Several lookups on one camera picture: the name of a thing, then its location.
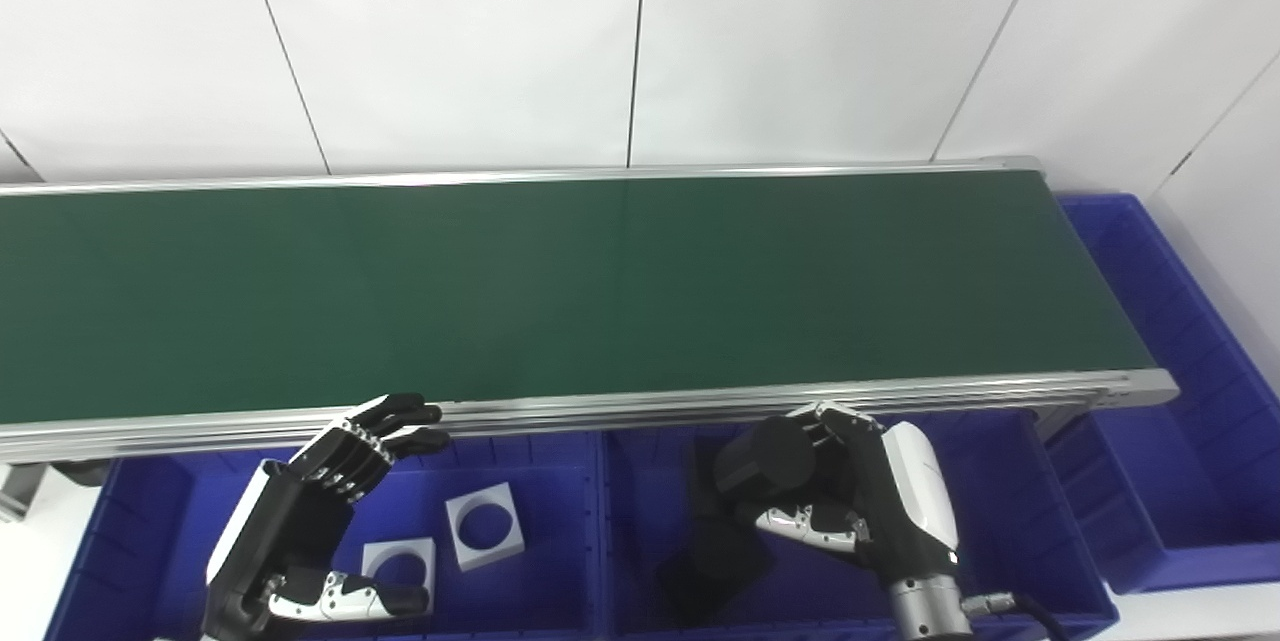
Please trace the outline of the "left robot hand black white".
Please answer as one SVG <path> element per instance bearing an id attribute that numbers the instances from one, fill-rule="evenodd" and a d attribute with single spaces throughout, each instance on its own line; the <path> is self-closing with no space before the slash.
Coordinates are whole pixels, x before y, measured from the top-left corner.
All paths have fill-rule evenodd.
<path id="1" fill-rule="evenodd" d="M 417 392 L 393 392 L 343 409 L 291 458 L 257 464 L 206 566 L 204 637 L 294 640 L 310 626 L 425 615 L 429 590 L 333 559 L 355 505 L 397 462 L 449 447 L 442 416 Z"/>

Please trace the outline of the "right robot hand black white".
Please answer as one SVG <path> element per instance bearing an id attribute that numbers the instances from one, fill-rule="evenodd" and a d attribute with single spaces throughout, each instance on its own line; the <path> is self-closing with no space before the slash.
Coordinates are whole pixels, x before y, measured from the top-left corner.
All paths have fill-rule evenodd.
<path id="1" fill-rule="evenodd" d="M 799 484 L 732 503 L 746 527 L 872 572 L 883 589 L 956 589 L 959 532 L 932 441 L 818 400 L 785 416 L 814 464 Z"/>

